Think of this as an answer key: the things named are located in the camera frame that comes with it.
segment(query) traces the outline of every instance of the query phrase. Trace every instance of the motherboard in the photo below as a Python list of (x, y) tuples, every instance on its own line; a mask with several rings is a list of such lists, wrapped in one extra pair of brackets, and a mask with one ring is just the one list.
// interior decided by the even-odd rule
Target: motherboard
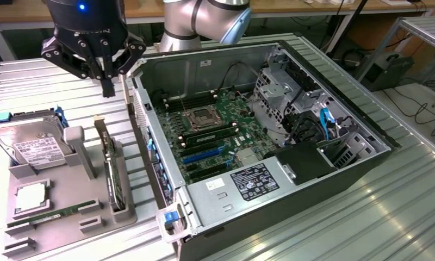
[(214, 97), (214, 102), (194, 103), (198, 107), (189, 101), (178, 101), (177, 109), (157, 108), (189, 184), (258, 162), (277, 149), (249, 106), (253, 104), (249, 98), (234, 91), (222, 91)]

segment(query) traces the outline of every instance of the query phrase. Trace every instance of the metal workbench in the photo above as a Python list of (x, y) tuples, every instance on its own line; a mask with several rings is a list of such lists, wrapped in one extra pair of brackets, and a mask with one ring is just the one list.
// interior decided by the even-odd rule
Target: metal workbench
[(358, 81), (365, 78), (378, 56), (382, 54), (388, 44), (396, 37), (400, 29), (405, 29), (412, 35), (420, 37), (425, 42), (435, 47), (435, 16), (430, 17), (401, 17), (389, 29), (389, 32), (377, 47), (372, 57), (368, 59), (356, 75)]
[[(294, 46), (404, 148), (348, 191), (206, 260), (435, 260), (435, 147), (408, 131), (406, 124), (393, 118), (392, 111), (306, 39), (283, 34), (242, 42), (274, 39)], [(157, 203), (121, 86), (117, 90), (117, 97), (103, 98), (102, 88), (90, 80), (76, 79), (42, 59), (2, 64), (0, 110), (36, 110), (58, 103), (66, 109), (70, 125), (84, 126), (88, 145), (98, 142), (91, 117), (105, 115), (109, 129), (125, 145), (139, 216), (133, 226), (31, 260), (175, 260), (174, 248), (162, 241), (158, 230)], [(0, 162), (0, 228), (6, 164)]]

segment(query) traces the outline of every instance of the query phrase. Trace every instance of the hard drive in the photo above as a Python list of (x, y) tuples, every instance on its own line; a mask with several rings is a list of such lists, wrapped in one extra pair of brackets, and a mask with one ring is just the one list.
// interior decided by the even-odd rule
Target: hard drive
[(30, 165), (42, 170), (66, 163), (64, 156), (74, 148), (63, 140), (67, 127), (63, 110), (31, 113), (0, 113), (0, 146), (15, 165)]

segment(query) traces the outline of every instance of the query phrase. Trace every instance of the warning label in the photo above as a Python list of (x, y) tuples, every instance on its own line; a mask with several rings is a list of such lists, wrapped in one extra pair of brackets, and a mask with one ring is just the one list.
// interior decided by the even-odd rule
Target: warning label
[(39, 166), (64, 159), (54, 137), (14, 144), (31, 166)]
[(263, 163), (231, 174), (231, 178), (246, 201), (254, 200), (279, 188)]

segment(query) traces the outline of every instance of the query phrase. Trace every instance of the wooden table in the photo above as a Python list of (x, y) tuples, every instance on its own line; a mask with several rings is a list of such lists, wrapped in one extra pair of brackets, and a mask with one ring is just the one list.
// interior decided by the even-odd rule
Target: wooden table
[[(342, 6), (340, 14), (346, 15), (346, 18), (340, 26), (329, 50), (334, 47), (334, 44), (346, 29), (346, 25), (352, 19), (360, 2), (361, 0), (357, 0), (356, 4), (346, 4)], [(432, 14), (435, 9), (435, 0), (425, 0), (425, 2), (428, 5), (426, 13)], [(129, 24), (165, 22), (163, 6), (165, 4), (162, 0), (141, 0), (141, 8), (126, 11)], [(340, 9), (340, 6), (334, 4), (321, 4), (314, 2), (310, 5), (302, 0), (251, 0), (250, 6), (253, 8), (254, 18), (326, 16), (336, 15)], [(416, 6), (405, 5), (392, 7), (381, 0), (370, 0), (362, 14), (406, 12), (416, 12)], [(0, 56), (3, 60), (15, 60), (16, 56), (7, 44), (2, 31), (52, 27), (52, 18), (42, 0), (15, 0), (12, 5), (0, 5)]]

